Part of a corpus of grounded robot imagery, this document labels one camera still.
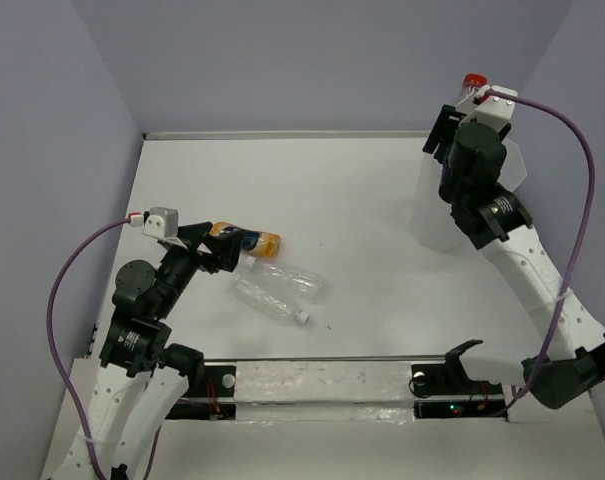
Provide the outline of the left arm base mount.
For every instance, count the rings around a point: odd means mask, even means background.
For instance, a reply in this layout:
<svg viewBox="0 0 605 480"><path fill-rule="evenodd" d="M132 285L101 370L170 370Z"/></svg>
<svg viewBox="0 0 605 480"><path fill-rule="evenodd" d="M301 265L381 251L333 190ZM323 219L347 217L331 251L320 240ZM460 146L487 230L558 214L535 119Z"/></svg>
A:
<svg viewBox="0 0 605 480"><path fill-rule="evenodd" d="M226 421L236 418L236 366L207 364L202 380L190 386L171 408L167 420Z"/></svg>

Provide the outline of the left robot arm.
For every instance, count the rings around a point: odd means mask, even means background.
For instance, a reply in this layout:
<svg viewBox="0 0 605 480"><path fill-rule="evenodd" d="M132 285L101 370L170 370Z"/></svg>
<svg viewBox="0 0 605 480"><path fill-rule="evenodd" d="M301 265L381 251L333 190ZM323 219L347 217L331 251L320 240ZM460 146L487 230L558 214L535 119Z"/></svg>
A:
<svg viewBox="0 0 605 480"><path fill-rule="evenodd" d="M169 344L171 329L164 321L196 272L235 270L244 238L240 230L214 236L209 222L178 226L151 212L132 213L89 238L123 225L142 229L166 253L158 266L136 260L118 271L89 404L82 403L61 364L55 340L48 340L80 419L56 479L132 479L141 460L153 459L167 414L183 395L201 388L205 375L203 353Z"/></svg>

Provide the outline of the red cap small bottle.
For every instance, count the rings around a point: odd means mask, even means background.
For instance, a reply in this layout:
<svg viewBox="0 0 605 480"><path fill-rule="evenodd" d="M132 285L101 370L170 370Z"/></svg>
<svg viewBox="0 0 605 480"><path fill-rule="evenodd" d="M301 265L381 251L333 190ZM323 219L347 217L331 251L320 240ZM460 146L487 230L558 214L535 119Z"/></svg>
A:
<svg viewBox="0 0 605 480"><path fill-rule="evenodd" d="M467 73L461 83L460 92L452 100L451 104L456 108L465 109L472 105L476 93L488 84L486 76L479 73Z"/></svg>

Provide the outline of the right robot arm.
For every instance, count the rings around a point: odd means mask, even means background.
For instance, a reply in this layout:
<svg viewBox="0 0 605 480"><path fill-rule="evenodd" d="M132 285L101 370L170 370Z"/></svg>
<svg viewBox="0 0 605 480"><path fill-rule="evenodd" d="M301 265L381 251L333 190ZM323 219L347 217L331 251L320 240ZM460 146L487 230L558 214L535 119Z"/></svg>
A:
<svg viewBox="0 0 605 480"><path fill-rule="evenodd" d="M544 254L533 219L499 181L510 116L481 107L442 106L423 151L436 167L429 185L456 231L502 275L542 335L539 353L490 350L468 340L445 355L444 384L464 392L476 382L508 384L559 409L605 380L605 328L589 314Z"/></svg>

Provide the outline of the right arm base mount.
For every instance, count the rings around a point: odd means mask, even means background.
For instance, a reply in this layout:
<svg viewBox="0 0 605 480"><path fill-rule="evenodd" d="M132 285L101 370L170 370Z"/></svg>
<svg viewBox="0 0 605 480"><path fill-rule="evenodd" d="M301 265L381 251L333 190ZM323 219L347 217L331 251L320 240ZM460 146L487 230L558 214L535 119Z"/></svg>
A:
<svg viewBox="0 0 605 480"><path fill-rule="evenodd" d="M481 343L468 340L449 350L440 363L411 365L408 389L417 420L507 418L502 386L471 380L463 369L462 355Z"/></svg>

